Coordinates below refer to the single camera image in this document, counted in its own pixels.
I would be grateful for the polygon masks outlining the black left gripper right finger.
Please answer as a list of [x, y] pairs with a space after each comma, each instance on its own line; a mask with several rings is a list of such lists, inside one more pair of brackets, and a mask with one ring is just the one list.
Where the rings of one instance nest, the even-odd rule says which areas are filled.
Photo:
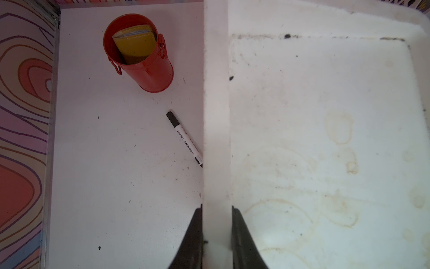
[[231, 245], [234, 269], [268, 269], [250, 234], [242, 213], [232, 207]]

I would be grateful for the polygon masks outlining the white plastic drawer cabinet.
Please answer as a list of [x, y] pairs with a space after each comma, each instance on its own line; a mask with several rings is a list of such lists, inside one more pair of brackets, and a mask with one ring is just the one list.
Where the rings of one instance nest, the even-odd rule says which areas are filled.
[[206, 269], [240, 210], [271, 269], [430, 266], [430, 21], [382, 1], [205, 1]]

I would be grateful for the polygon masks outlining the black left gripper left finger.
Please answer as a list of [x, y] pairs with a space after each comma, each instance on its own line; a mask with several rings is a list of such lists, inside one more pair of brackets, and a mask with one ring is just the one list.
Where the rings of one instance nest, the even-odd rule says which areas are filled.
[[168, 269], [201, 269], [203, 259], [203, 216], [197, 208], [181, 245]]

